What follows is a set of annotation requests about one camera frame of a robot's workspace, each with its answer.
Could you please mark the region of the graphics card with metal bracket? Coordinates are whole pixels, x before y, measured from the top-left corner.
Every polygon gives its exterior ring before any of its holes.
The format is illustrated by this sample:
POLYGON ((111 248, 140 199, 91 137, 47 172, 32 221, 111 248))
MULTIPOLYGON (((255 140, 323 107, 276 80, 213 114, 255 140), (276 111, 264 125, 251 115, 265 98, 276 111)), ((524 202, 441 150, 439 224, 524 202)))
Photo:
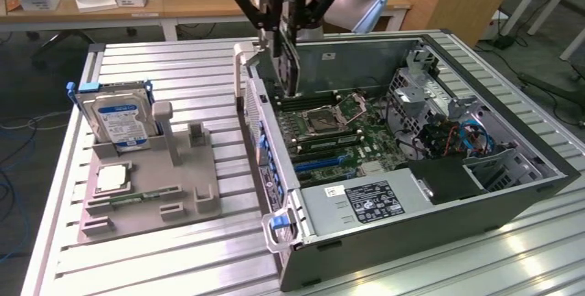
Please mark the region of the graphics card with metal bracket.
POLYGON ((269 54, 276 72, 276 80, 287 97, 297 96, 300 61, 296 50, 299 29, 295 21, 296 2, 285 1, 280 5, 260 0, 260 11, 276 22, 275 27, 260 30, 260 47, 269 54))

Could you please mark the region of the wooden desk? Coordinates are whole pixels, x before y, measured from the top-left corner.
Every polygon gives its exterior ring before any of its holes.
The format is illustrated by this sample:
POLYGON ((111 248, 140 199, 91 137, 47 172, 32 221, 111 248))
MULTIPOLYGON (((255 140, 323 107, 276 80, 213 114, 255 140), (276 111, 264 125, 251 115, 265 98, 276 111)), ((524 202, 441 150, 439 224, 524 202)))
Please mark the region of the wooden desk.
POLYGON ((55 11, 7 11, 0 0, 0 32, 101 27, 160 26, 168 39, 179 24, 245 21, 235 0, 147 0, 143 8, 116 8, 81 13, 75 0, 60 0, 55 11))

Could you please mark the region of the silver CPU chip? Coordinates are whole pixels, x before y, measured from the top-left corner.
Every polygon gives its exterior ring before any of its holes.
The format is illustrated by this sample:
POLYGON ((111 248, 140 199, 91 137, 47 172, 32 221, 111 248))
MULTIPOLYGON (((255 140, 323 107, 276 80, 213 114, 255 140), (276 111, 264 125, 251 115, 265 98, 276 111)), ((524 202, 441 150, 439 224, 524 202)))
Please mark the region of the silver CPU chip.
POLYGON ((127 167, 124 165, 104 166, 97 173, 97 192, 119 190, 127 183, 127 167))

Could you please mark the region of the grey parts rack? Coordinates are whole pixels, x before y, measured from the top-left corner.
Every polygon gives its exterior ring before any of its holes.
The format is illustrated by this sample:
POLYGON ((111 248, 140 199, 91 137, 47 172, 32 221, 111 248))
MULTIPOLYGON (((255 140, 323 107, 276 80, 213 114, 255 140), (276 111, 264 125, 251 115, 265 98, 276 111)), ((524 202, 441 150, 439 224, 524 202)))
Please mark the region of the grey parts rack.
POLYGON ((112 144, 93 146, 77 242, 92 244, 127 236, 208 221, 220 216, 220 191, 211 133, 201 123, 175 132, 171 128, 171 102, 153 104, 152 116, 161 135, 149 139, 149 148, 116 153, 112 144), (97 192, 101 167, 124 165, 127 183, 119 190, 97 192), (161 199, 113 206, 112 197, 180 187, 161 199))

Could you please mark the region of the open black PC case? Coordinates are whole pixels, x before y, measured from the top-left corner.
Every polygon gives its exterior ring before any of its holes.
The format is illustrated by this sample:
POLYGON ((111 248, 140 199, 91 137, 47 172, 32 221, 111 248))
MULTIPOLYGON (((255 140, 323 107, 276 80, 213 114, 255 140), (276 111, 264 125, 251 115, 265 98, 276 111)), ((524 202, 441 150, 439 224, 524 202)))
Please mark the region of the open black PC case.
POLYGON ((439 57, 439 82, 452 92, 449 117, 419 134, 389 129, 432 208, 388 223, 317 236, 303 209, 303 187, 285 148, 271 98, 284 95, 269 54, 260 42, 241 44, 235 81, 244 143, 260 201, 261 227, 277 267, 279 287, 295 291, 470 236, 500 229, 537 202, 581 176, 580 169, 545 140, 562 136, 513 85, 473 50, 446 32, 389 32, 301 40, 297 96, 360 88, 389 100, 389 84, 415 48, 439 57), (260 133, 268 150, 257 149, 260 133), (464 166, 516 149, 542 179, 488 192, 464 166), (288 228, 272 230, 269 219, 287 215, 288 228))

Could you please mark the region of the silver drive cage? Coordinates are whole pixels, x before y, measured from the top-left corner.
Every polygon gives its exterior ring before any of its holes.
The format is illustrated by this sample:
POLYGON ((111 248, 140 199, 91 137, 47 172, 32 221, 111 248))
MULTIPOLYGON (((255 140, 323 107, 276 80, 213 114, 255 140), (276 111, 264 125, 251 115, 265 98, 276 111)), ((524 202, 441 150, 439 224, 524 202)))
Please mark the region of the silver drive cage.
POLYGON ((439 82, 439 57, 424 45, 412 50, 389 84, 392 129, 419 134, 429 123, 449 117, 452 92, 439 82))

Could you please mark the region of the metal socket cover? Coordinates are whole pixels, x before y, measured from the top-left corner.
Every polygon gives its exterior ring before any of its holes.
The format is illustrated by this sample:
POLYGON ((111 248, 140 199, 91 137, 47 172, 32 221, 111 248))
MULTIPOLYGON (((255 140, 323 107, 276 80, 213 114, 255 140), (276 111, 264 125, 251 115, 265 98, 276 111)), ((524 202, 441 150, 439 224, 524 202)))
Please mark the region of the metal socket cover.
POLYGON ((367 103, 361 94, 353 92, 336 105, 339 121, 347 125, 367 112, 367 103))

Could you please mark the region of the grey power supply unit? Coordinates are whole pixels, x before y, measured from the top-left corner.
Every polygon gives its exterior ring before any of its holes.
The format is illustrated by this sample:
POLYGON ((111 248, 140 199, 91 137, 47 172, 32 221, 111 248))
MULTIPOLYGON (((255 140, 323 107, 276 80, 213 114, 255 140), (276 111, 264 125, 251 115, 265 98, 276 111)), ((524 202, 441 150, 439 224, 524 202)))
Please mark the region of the grey power supply unit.
POLYGON ((317 236, 388 223, 432 208, 409 169, 375 173, 301 189, 317 236))

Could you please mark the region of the hard disk in blue caddy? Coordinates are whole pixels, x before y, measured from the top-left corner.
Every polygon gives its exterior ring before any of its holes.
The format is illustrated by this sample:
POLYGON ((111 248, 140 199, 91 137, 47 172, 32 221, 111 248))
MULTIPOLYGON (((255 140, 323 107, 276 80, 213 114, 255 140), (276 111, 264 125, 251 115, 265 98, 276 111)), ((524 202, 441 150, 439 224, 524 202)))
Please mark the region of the hard disk in blue caddy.
POLYGON ((69 82, 65 89, 97 143, 112 143, 120 153, 149 148, 149 138, 159 135, 152 116, 151 81, 87 82, 81 85, 69 82))

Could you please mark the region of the installed green RAM stick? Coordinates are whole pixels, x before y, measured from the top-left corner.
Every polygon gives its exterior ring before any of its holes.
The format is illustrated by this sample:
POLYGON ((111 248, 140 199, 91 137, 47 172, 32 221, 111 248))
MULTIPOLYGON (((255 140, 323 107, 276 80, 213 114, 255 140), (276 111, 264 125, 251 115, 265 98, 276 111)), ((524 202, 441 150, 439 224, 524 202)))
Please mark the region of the installed green RAM stick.
POLYGON ((308 149, 317 149, 323 147, 335 147, 337 145, 348 145, 360 142, 360 135, 335 136, 328 138, 312 138, 299 142, 299 146, 308 149))

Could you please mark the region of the CPU socket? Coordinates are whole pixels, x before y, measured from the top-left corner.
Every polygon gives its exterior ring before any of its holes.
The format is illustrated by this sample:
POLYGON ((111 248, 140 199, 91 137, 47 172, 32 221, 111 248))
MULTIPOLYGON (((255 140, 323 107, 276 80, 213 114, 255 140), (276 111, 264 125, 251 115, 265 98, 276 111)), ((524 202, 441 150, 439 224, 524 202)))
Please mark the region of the CPU socket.
POLYGON ((308 110, 301 114, 307 130, 312 134, 340 131, 343 126, 337 120, 333 108, 308 110))

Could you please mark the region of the green loose RAM stick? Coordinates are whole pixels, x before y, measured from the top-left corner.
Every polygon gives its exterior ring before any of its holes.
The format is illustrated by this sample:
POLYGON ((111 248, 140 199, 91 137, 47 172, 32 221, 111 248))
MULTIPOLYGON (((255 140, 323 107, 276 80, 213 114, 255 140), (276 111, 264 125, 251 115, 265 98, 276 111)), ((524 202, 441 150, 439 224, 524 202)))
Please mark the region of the green loose RAM stick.
POLYGON ((109 198, 108 202, 113 206, 123 206, 127 204, 144 203, 152 200, 161 199, 161 196, 168 193, 181 191, 180 187, 161 188, 159 190, 147 191, 143 193, 132 193, 109 198))

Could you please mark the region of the blue expansion slot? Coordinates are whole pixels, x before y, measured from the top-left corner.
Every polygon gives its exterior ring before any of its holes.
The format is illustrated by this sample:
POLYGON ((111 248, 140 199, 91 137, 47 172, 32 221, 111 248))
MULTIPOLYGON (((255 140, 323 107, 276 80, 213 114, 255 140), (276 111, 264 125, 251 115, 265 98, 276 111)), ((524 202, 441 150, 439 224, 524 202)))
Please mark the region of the blue expansion slot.
POLYGON ((313 162, 300 163, 295 166, 295 172, 303 172, 313 169, 335 167, 339 166, 344 162, 344 160, 345 160, 345 156, 339 156, 324 160, 317 160, 313 162))

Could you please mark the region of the white floor device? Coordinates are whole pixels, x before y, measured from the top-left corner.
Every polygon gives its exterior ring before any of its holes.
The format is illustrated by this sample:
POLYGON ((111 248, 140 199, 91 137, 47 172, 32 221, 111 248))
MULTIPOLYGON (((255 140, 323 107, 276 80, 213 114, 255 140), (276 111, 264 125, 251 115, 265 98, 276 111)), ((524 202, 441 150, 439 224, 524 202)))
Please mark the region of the white floor device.
POLYGON ((493 40, 498 37, 500 32, 508 22, 509 16, 501 10, 497 10, 493 13, 490 18, 490 22, 488 23, 485 32, 480 38, 480 40, 493 40))

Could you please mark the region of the green motherboard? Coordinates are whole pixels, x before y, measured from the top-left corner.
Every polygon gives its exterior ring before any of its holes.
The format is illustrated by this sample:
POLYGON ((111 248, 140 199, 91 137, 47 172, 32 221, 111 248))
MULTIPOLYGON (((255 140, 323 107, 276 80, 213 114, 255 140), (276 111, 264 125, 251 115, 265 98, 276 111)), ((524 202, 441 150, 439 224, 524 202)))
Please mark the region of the green motherboard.
POLYGON ((349 91, 316 93, 308 96, 271 98, 272 108, 284 139, 285 148, 292 161, 293 169, 300 163, 313 162, 328 158, 345 156, 339 166, 296 172, 303 187, 317 186, 325 183, 364 177, 373 173, 384 173, 403 167, 407 155, 389 129, 385 119, 385 110, 389 100, 379 91, 367 91, 355 88, 349 91), (367 112, 349 124, 341 123, 341 130, 312 134, 307 130, 303 112, 319 108, 333 108, 352 93, 363 95, 367 103, 367 112), (360 142, 335 147, 308 149, 299 146, 300 141, 312 138, 360 135, 360 142))

